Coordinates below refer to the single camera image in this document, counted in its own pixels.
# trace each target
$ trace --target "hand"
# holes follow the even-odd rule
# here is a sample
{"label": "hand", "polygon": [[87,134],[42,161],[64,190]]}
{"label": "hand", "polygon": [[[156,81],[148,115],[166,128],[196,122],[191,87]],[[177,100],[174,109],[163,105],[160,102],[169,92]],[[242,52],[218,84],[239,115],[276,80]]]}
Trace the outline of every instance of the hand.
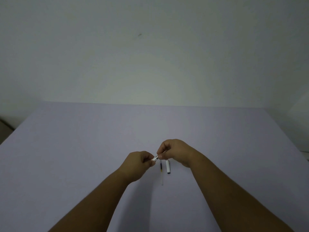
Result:
{"label": "hand", "polygon": [[157,154],[159,160],[173,158],[188,168],[190,167],[190,162],[192,159],[194,159],[196,156],[202,155],[193,147],[179,139],[168,139],[164,141],[159,147]]}
{"label": "hand", "polygon": [[155,165],[155,161],[152,161],[154,156],[146,151],[136,151],[130,153],[122,165],[118,168],[128,183],[132,183],[140,179],[144,173]]}

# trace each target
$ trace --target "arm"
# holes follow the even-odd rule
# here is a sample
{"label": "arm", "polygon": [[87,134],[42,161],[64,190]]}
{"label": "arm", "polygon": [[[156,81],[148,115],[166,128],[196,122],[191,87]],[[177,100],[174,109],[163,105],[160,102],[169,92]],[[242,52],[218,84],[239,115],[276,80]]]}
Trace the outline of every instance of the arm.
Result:
{"label": "arm", "polygon": [[132,152],[123,164],[54,225],[50,232],[106,231],[127,186],[155,164],[146,151]]}
{"label": "arm", "polygon": [[185,142],[166,140],[157,154],[159,159],[173,158],[191,169],[222,231],[292,231],[206,156]]}

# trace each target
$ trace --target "forearm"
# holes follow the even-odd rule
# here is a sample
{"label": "forearm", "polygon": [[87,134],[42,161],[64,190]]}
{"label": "forearm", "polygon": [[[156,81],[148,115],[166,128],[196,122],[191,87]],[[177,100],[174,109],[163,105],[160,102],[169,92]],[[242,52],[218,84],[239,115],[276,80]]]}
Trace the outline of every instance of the forearm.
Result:
{"label": "forearm", "polygon": [[117,204],[128,186],[118,170],[66,214],[50,232],[106,231]]}
{"label": "forearm", "polygon": [[292,231],[201,153],[190,168],[222,231]]}

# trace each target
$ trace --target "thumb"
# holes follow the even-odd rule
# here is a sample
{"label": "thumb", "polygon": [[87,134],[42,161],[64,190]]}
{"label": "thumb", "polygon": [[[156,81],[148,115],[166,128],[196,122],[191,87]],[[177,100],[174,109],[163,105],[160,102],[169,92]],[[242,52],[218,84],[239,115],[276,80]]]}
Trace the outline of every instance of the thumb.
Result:
{"label": "thumb", "polygon": [[161,154],[158,154],[158,159],[159,160],[168,160],[168,159],[171,159],[173,158],[174,155],[173,155],[173,152],[172,150],[168,150],[168,151],[165,151]]}
{"label": "thumb", "polygon": [[146,170],[149,169],[150,167],[154,166],[155,165],[155,161],[153,160],[149,160],[149,161],[146,161],[145,163],[143,163],[143,165],[145,166]]}

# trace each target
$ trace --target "finger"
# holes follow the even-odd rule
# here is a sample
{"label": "finger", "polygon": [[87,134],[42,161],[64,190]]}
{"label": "finger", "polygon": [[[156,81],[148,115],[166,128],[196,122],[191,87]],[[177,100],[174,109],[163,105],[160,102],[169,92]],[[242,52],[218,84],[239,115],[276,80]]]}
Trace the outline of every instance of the finger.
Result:
{"label": "finger", "polygon": [[168,151],[165,151],[161,154],[158,154],[159,160],[168,160],[168,159],[171,159],[171,158],[174,158],[174,153],[173,153],[172,150],[168,150]]}
{"label": "finger", "polygon": [[154,156],[147,151],[141,151],[141,157],[142,157],[143,162],[145,162],[146,160],[151,160],[151,159],[154,158]]}
{"label": "finger", "polygon": [[145,167],[145,171],[147,169],[149,169],[150,167],[154,166],[155,165],[155,161],[153,160],[148,160],[146,161],[145,163],[143,163],[144,167]]}
{"label": "finger", "polygon": [[157,154],[161,154],[166,150],[169,150],[170,148],[172,148],[172,140],[171,139],[167,139],[165,140],[161,146],[159,147]]}

